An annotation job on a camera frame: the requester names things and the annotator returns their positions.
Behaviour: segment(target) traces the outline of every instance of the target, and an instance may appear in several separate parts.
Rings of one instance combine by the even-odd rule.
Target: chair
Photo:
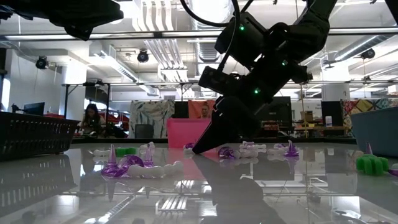
[[[136,124],[136,139],[150,139],[154,137],[154,127],[150,124]]]

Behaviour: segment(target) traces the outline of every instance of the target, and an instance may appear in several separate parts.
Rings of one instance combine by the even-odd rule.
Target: pink box
[[[170,148],[196,143],[210,124],[210,119],[170,118],[167,120],[167,139]]]

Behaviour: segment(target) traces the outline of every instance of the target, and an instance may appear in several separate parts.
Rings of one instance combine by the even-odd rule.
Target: green bumpy object
[[[388,159],[371,154],[365,154],[357,158],[356,169],[363,171],[367,175],[380,176],[389,169]]]
[[[115,153],[116,157],[123,157],[125,155],[135,155],[137,149],[135,147],[127,147],[127,148],[116,148]]]

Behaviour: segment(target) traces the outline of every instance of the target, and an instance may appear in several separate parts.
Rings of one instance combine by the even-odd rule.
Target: black cable
[[[254,0],[249,0],[248,3],[246,3],[246,4],[243,6],[243,9],[241,10],[241,13],[246,12],[246,10],[248,9],[248,7],[251,5],[251,3],[252,3],[253,1],[254,1]]]
[[[241,25],[241,22],[240,22],[241,21],[241,13],[239,11],[238,0],[232,0],[232,5],[234,6],[234,13],[235,13],[235,18],[234,18],[235,28],[232,33],[231,41],[229,42],[228,48],[226,49],[225,55],[224,55],[222,61],[220,62],[220,64],[218,65],[217,71],[219,71],[219,72],[222,72],[224,69],[225,63],[229,57],[229,50],[234,41],[235,33],[237,33],[239,26]]]
[[[197,16],[187,5],[185,0],[180,0],[182,7],[185,9],[185,11],[196,21],[201,22],[203,24],[206,24],[208,26],[213,26],[213,27],[226,27],[229,22],[224,22],[224,23],[219,23],[219,22],[211,22],[207,21],[205,19],[202,19],[201,17]]]

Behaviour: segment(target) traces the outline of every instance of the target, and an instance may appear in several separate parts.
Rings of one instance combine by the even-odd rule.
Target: man
[[[201,106],[201,116],[198,118],[199,119],[210,119],[211,118],[210,107],[207,102],[204,102],[203,105]]]

